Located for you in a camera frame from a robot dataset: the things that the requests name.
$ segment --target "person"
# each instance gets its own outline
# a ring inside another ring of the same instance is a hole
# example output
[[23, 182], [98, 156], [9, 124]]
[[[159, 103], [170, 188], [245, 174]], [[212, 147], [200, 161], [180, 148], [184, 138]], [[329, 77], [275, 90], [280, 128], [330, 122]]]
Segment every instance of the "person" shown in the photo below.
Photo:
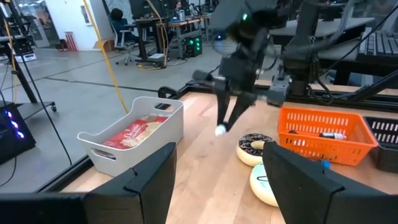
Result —
[[174, 16], [180, 19], [180, 10], [183, 10], [182, 4], [180, 1], [177, 1], [174, 8]]
[[[126, 28], [126, 26], [125, 26], [125, 25], [127, 25], [127, 19], [123, 18], [123, 12], [122, 12], [122, 10], [120, 10], [118, 8], [112, 9], [110, 18], [111, 18], [112, 26], [118, 34], [117, 41], [119, 43], [122, 41], [122, 36], [123, 36], [122, 32], [120, 32], [120, 31], [128, 30], [128, 28]], [[134, 35], [132, 32], [124, 33], [124, 42], [132, 42], [132, 41], [134, 41], [135, 43], [139, 43], [139, 37]], [[139, 56], [142, 58], [141, 48], [139, 50]]]

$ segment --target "food package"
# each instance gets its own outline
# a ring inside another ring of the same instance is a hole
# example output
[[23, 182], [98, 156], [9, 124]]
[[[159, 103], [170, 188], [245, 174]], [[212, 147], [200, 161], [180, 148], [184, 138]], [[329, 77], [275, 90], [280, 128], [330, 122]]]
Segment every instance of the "food package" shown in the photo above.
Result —
[[130, 149], [145, 140], [166, 119], [167, 116], [158, 114], [145, 115], [105, 141], [103, 145], [116, 149]]

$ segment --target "white tip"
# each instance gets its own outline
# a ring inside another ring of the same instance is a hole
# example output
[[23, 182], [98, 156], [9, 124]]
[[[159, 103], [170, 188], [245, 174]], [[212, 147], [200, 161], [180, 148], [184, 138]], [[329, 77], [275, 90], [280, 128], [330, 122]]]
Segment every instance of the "white tip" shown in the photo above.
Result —
[[215, 131], [216, 136], [222, 136], [225, 133], [226, 133], [226, 127], [223, 124], [217, 126]]

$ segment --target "white bin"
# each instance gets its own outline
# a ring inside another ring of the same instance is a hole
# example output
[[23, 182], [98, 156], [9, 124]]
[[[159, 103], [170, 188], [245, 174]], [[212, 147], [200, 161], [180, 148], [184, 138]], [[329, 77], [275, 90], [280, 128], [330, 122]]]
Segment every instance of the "white bin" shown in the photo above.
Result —
[[[171, 110], [159, 110], [155, 108], [159, 103], [171, 106]], [[168, 118], [156, 128], [140, 144], [130, 149], [116, 149], [103, 146], [109, 138], [126, 129], [135, 120], [145, 115], [164, 114]], [[79, 133], [77, 138], [86, 148], [87, 154], [93, 161], [94, 166], [100, 172], [109, 174], [113, 177], [128, 170], [128, 168], [138, 164], [147, 156], [160, 149], [168, 142], [178, 142], [183, 137], [183, 103], [179, 100], [169, 100], [164, 98], [154, 98], [142, 96], [132, 102], [130, 113], [119, 121], [112, 124], [99, 134]], [[96, 153], [96, 150], [107, 152], [113, 155], [114, 159], [104, 157]]]

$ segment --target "black bracket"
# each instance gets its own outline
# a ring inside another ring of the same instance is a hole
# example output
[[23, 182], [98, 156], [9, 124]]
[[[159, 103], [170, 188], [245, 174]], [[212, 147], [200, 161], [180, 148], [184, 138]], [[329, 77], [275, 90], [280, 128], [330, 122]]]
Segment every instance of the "black bracket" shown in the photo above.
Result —
[[157, 96], [159, 98], [172, 98], [177, 96], [178, 91], [174, 90], [173, 88], [162, 86], [157, 90]]

